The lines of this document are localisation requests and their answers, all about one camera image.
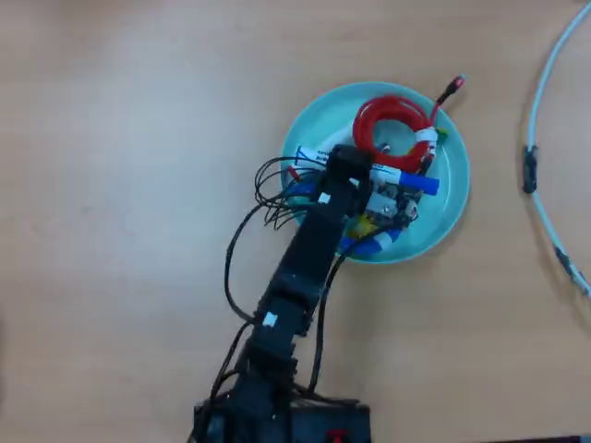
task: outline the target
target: white label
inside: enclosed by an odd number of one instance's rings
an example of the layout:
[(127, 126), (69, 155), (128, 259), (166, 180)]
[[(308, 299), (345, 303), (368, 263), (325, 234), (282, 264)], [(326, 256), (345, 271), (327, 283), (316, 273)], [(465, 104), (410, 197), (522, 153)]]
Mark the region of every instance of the white label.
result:
[(321, 193), (320, 197), (318, 197), (318, 202), (326, 205), (329, 201), (331, 201), (331, 196), (326, 193)]
[(267, 315), (265, 316), (265, 318), (262, 320), (262, 326), (266, 326), (267, 328), (272, 328), (273, 326), (275, 326), (276, 322), (277, 322), (277, 316), (275, 316), (271, 312), (268, 312)]

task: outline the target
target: wooden table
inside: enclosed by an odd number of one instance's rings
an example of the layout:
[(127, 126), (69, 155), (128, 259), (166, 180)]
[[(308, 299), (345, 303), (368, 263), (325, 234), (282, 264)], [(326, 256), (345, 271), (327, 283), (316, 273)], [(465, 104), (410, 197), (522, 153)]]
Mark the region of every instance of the wooden table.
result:
[[(347, 82), (433, 96), (458, 72), (468, 83), (448, 109), (472, 162), (464, 217), (420, 259), (344, 266), (320, 390), (370, 404), (378, 442), (591, 431), (591, 315), (549, 255), (517, 161), (537, 72), (581, 7), (0, 3), (0, 441), (185, 441), (238, 325), (225, 248), (291, 121)], [(542, 197), (583, 269), (590, 44), (586, 22), (538, 131)], [(241, 306), (293, 232), (247, 228), (232, 275)], [(313, 340), (297, 351), (305, 381)]]

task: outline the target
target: teal bowl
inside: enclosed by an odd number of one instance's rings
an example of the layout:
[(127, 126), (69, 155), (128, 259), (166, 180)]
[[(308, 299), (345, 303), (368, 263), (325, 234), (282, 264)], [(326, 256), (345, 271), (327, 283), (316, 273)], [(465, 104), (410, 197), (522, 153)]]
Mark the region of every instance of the teal bowl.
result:
[[(410, 99), (427, 114), (433, 108), (433, 100), (404, 86), (377, 81), (344, 85), (319, 96), (300, 113), (285, 137), (283, 156), (295, 156), (299, 146), (317, 147), (334, 138), (335, 134), (343, 133), (343, 129), (353, 123), (357, 110), (364, 102), (387, 94)], [(386, 264), (418, 257), (439, 243), (462, 216), (470, 192), (468, 154), (460, 132), (445, 112), (439, 111), (436, 127), (448, 133), (428, 170), (428, 176), (440, 179), (437, 196), (421, 198), (418, 219), (401, 233), (390, 248), (370, 257), (354, 257), (356, 261)], [(353, 143), (350, 136), (345, 138), (348, 139), (338, 141)], [(379, 122), (374, 140), (376, 145), (388, 143), (391, 153), (400, 155), (406, 154), (415, 144), (415, 134), (398, 122)]]

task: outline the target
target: coiled red wire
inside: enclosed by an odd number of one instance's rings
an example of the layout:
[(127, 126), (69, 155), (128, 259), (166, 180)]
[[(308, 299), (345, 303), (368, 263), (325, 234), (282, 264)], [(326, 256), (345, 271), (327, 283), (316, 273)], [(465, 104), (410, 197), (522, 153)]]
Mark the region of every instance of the coiled red wire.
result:
[(380, 120), (396, 120), (410, 127), (414, 132), (427, 129), (435, 123), (439, 110), (438, 103), (427, 117), (416, 103), (396, 95), (385, 95), (370, 100), (361, 106), (353, 123), (353, 138), (358, 148), (375, 154), (375, 163), (398, 168), (408, 173), (417, 172), (423, 159), (428, 155), (428, 141), (419, 141), (408, 154), (393, 156), (380, 152), (373, 143), (373, 128)]

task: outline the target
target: white cable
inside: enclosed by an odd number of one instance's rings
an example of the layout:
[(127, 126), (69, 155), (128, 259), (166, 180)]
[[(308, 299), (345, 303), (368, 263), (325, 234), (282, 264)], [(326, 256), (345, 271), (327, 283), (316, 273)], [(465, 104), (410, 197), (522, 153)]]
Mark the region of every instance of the white cable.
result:
[[(556, 62), (556, 58), (557, 58), (559, 52), (561, 51), (564, 43), (569, 39), (569, 37), (571, 37), (571, 34), (573, 34), (573, 31), (579, 26), (579, 24), (583, 21), (583, 19), (585, 18), (585, 16), (589, 12), (591, 12), (591, 3), (587, 4), (581, 10), (581, 12), (579, 12), (577, 14), (577, 16), (573, 19), (573, 21), (571, 22), (569, 27), (564, 31), (564, 33), (558, 39), (558, 41), (554, 45), (554, 48), (552, 49), (552, 52), (550, 53), (550, 55), (548, 57), (548, 61), (546, 62), (546, 65), (544, 66), (544, 70), (542, 71), (542, 76), (541, 76), (539, 83), (537, 85), (536, 97), (535, 97), (534, 102), (532, 104), (532, 110), (529, 115), (529, 127), (528, 127), (528, 131), (527, 131), (527, 152), (529, 152), (529, 153), (532, 152), (532, 150), (534, 149), (534, 146), (536, 145), (537, 111), (539, 110), (539, 105), (542, 102), (542, 96), (544, 95), (544, 90), (546, 89), (546, 84), (548, 83), (548, 79), (550, 77), (552, 67), (554, 66), (554, 63)], [(583, 292), (586, 295), (590, 295), (591, 294), (591, 286), (589, 286), (589, 283), (585, 280), (585, 277), (583, 276), (583, 274), (579, 271), (579, 269), (576, 268), (574, 263), (569, 259), (569, 255), (566, 253), (566, 249), (564, 248), (564, 245), (562, 244), (561, 239), (558, 237), (558, 234), (556, 233), (554, 226), (552, 226), (552, 222), (550, 221), (548, 214), (546, 213), (546, 210), (544, 209), (544, 206), (542, 205), (542, 202), (539, 198), (539, 194), (537, 193), (537, 191), (534, 191), (532, 193), (532, 199), (534, 200), (534, 203), (536, 205), (536, 210), (537, 210), (537, 213), (539, 214), (540, 220), (542, 220), (542, 224), (544, 225), (544, 228), (546, 229), (546, 233), (548, 234), (550, 241), (554, 245), (557, 256), (559, 254), (562, 254), (562, 256), (565, 257), (565, 259), (566, 259), (567, 263), (566, 264), (563, 263), (563, 266), (565, 266), (567, 272), (569, 272), (569, 274), (573, 278), (574, 283), (576, 283), (583, 290)]]

